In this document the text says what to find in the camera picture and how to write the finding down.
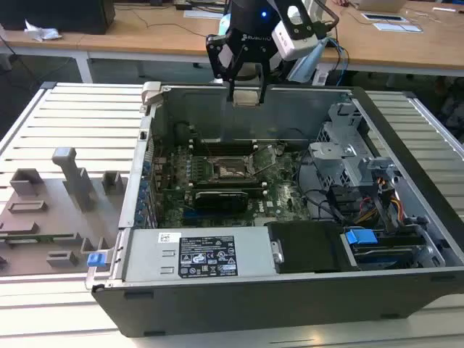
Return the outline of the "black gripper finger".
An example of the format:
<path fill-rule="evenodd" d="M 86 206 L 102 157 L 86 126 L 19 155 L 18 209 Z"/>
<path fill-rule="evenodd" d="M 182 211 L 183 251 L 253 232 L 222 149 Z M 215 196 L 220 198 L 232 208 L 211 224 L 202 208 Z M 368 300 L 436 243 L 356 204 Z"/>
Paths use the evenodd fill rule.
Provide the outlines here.
<path fill-rule="evenodd" d="M 242 68 L 242 44 L 237 33 L 208 35 L 206 50 L 215 78 L 228 84 L 227 101 L 233 101 L 236 77 Z"/>
<path fill-rule="evenodd" d="M 258 103 L 263 104 L 265 100 L 266 91 L 268 88 L 268 80 L 270 77 L 270 63 L 262 62 L 256 63 L 255 67 L 257 68 L 258 78 L 259 78 L 259 88 L 257 92 Z"/>

